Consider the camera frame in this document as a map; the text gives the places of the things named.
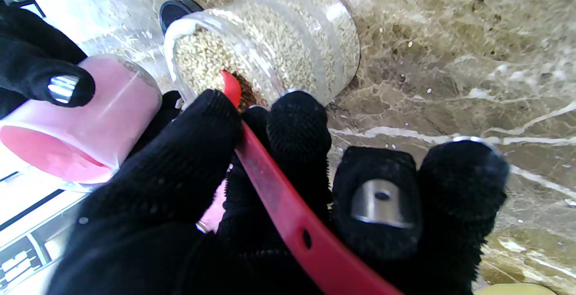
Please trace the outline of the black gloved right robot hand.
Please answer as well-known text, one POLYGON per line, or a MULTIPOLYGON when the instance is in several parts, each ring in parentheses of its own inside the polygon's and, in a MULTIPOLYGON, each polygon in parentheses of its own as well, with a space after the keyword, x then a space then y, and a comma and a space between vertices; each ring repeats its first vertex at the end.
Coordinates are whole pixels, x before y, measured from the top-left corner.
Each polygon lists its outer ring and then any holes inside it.
POLYGON ((28 100, 64 108, 88 104, 95 95, 86 53, 67 35, 27 9, 1 2, 0 115, 28 100))

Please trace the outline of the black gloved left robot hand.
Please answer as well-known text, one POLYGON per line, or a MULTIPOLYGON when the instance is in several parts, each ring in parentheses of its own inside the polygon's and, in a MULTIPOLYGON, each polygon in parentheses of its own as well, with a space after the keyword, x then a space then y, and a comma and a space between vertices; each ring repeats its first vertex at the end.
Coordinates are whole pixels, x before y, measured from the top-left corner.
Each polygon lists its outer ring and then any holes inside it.
POLYGON ((409 153, 351 146, 329 188, 331 135, 303 91, 239 113, 206 90, 81 204, 49 295, 320 295, 234 148, 241 121, 315 215, 406 295, 471 295, 506 201, 508 162, 463 140, 409 153))

